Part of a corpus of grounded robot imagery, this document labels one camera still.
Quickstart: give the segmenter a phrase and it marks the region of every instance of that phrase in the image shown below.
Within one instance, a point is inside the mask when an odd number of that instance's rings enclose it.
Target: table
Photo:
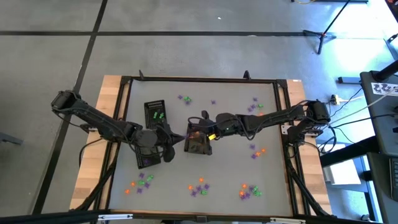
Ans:
[[[361,73],[361,85],[364,90],[364,95],[368,104],[376,101],[382,95],[374,94],[374,85],[371,83],[377,83],[372,77],[372,72]],[[398,84],[398,77],[391,76],[384,83]],[[377,116],[382,114],[392,114],[393,109],[398,105],[398,98],[396,96],[387,96],[376,105],[369,108],[371,116]],[[343,162],[348,159],[354,159],[363,155],[367,155],[369,164],[371,166],[370,171],[362,171],[360,177],[366,181],[365,190],[358,190],[365,192],[367,199],[369,214],[372,220],[376,220],[375,217],[375,204],[374,199],[369,197],[369,181],[373,180],[375,186],[377,201],[381,210],[381,215],[384,223],[397,223],[398,214],[394,211],[398,210],[398,202],[390,198],[390,177],[389,177],[389,162],[388,156],[398,156],[398,143],[396,141],[396,133],[392,132],[392,129],[397,126],[395,118],[393,117],[381,117],[372,119],[372,124],[375,132],[375,136],[364,139],[358,144],[352,144],[346,146],[338,151],[321,156],[322,166],[330,166],[338,162]]]
[[[96,108],[110,116],[114,115],[114,118],[122,118],[123,116],[125,116],[126,100],[127,98],[129,98],[129,85],[127,85],[128,80],[128,77],[113,75],[105,76]],[[305,98],[302,82],[300,80],[287,80],[284,83],[289,90],[288,97],[290,98],[289,102],[291,105],[294,105]],[[281,102],[282,108],[284,108],[285,96],[283,94],[282,88],[279,88],[279,93],[281,96],[279,100]],[[98,133],[90,133],[88,136],[88,142],[98,138]],[[314,139],[308,137],[306,138],[306,141],[315,143]],[[106,148],[107,144],[104,141],[100,141],[97,142],[97,144],[93,144],[85,149],[70,208],[75,208],[79,206],[82,201],[84,201],[84,198],[91,192],[91,190],[99,180],[101,171],[103,170],[103,166],[109,164],[109,160],[113,158],[114,152],[117,148],[117,144],[108,145],[109,150],[107,154],[105,153],[107,151]],[[323,209],[328,213],[331,213],[318,152],[314,150],[314,148],[312,148],[311,146],[301,146],[300,155],[303,176],[307,188],[312,193],[317,202],[320,203]],[[286,184],[288,184],[288,178],[286,178],[286,174],[285,182]],[[112,180],[109,180],[102,192],[100,200],[97,200],[97,202],[91,207],[108,207],[109,189],[111,183]],[[305,204],[303,203],[299,189],[297,188],[297,186],[295,186],[294,190],[295,197],[297,198],[298,213],[304,214]]]

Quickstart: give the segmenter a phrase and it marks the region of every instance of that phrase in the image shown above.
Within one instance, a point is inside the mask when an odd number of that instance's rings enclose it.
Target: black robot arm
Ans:
[[[56,114],[75,115],[97,128],[101,137],[111,142],[125,142],[136,152],[133,146],[163,148],[165,162],[170,162],[175,155],[173,145],[184,140],[183,136],[171,131],[167,123],[159,123],[156,129],[142,129],[140,124],[128,121],[117,121],[93,108],[83,101],[80,95],[70,91],[60,91],[51,102],[52,111]]]

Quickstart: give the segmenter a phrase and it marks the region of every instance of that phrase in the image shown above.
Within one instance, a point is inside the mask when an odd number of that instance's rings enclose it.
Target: green toy piece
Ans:
[[[254,196],[260,197],[262,195],[262,192],[261,191],[255,191],[253,194],[254,194]]]
[[[151,181],[153,178],[154,178],[154,176],[153,176],[153,175],[150,175],[150,176],[148,176],[147,181],[149,182],[149,181]]]

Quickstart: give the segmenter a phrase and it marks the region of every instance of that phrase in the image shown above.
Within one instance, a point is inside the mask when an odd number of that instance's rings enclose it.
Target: black metal frame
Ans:
[[[285,98],[285,106],[286,108],[290,108],[290,98],[289,98],[289,91],[287,88],[287,81],[286,80],[268,80],[268,79],[252,79],[250,77],[250,74],[248,71],[245,71],[243,78],[196,78],[196,77],[145,77],[143,75],[143,73],[141,71],[139,71],[139,76],[136,77],[122,77],[121,80],[121,84],[120,84],[120,88],[123,88],[123,86],[125,85],[125,83],[123,82],[123,80],[130,80],[130,86],[129,86],[129,92],[128,94],[130,94],[131,92],[131,85],[133,83],[134,80],[138,80],[138,81],[144,81],[144,82],[212,82],[212,83],[253,83],[253,84],[271,84],[273,86],[274,89],[274,95],[275,95],[275,104],[276,104],[276,108],[277,111],[280,111],[282,109],[282,105],[280,102],[280,94],[279,94],[279,87],[282,88],[283,93],[284,93],[284,98]],[[119,93],[118,93],[118,99],[121,99],[121,95],[123,94],[123,91],[121,91],[119,89]],[[124,118],[126,119],[126,113],[127,113],[127,107],[129,105],[129,100],[127,99],[126,102],[126,109],[124,110]],[[115,114],[119,113],[119,109],[115,108]],[[287,145],[287,139],[286,138],[282,138],[282,142],[283,145],[286,146]],[[286,155],[287,150],[285,148],[283,148],[283,152],[284,152],[284,156],[288,157],[289,155]],[[304,182],[304,178],[303,178],[303,170],[302,170],[302,163],[300,158],[296,157],[295,160],[296,166],[298,167],[298,175],[301,178],[301,180]],[[102,169],[106,170],[107,168],[107,164],[103,164]],[[287,174],[287,179],[288,179],[288,187],[289,187],[289,197],[290,197],[290,204],[292,206],[292,213],[294,215],[299,215],[299,211],[297,208],[297,199],[296,199],[296,194],[295,194],[295,187],[294,187],[294,180],[291,178],[290,174],[288,172],[286,172]],[[110,199],[110,190],[111,190],[111,186],[109,188],[109,192],[108,192],[108,202],[106,204],[106,209],[108,209],[108,205],[109,205],[109,199]],[[302,195],[302,200],[303,200],[303,204],[304,204],[304,212],[306,215],[310,215],[310,206],[308,204],[308,202],[306,201],[306,198]],[[178,215],[179,218],[177,219],[181,219],[181,217],[187,217],[186,215]],[[196,215],[189,215],[189,217],[191,217],[190,219],[184,219],[184,220],[193,220],[197,221],[198,217]],[[226,220],[234,220],[236,221],[236,219],[231,219],[230,216],[222,216],[224,217],[224,221]],[[168,219],[169,215],[168,214],[142,214],[141,218],[153,218],[153,219]],[[244,217],[242,220],[245,220],[247,222],[249,221],[262,221],[264,222],[264,217]]]

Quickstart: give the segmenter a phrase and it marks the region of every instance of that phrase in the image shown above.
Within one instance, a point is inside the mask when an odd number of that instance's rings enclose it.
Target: black floor stripe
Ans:
[[[98,12],[97,20],[95,22],[93,32],[98,32],[98,29],[100,28],[102,18],[104,16],[106,4],[108,3],[108,0],[103,0],[101,3],[101,7]],[[93,51],[94,43],[95,43],[96,35],[91,35],[90,40],[87,45],[87,49],[85,52],[85,55],[83,57],[83,61],[81,63],[80,71],[76,79],[75,86],[73,87],[73,90],[78,93],[81,88],[81,83],[83,82],[83,78],[85,76],[85,72],[87,69],[88,62],[90,60],[91,52]],[[57,137],[55,139],[55,142],[53,144],[53,151],[51,154],[51,159],[49,162],[49,166],[47,167],[47,170],[44,175],[44,179],[42,182],[42,185],[40,186],[39,194],[37,195],[37,200],[35,202],[33,212],[32,214],[40,214],[42,213],[43,206],[45,203],[45,199],[47,197],[47,194],[49,192],[49,188],[51,185],[51,181],[53,178],[53,175],[55,173],[55,168],[57,167],[58,159],[61,154],[63,142],[65,140],[65,137],[67,135],[68,131],[68,123],[66,121],[61,122],[61,127],[58,131]]]

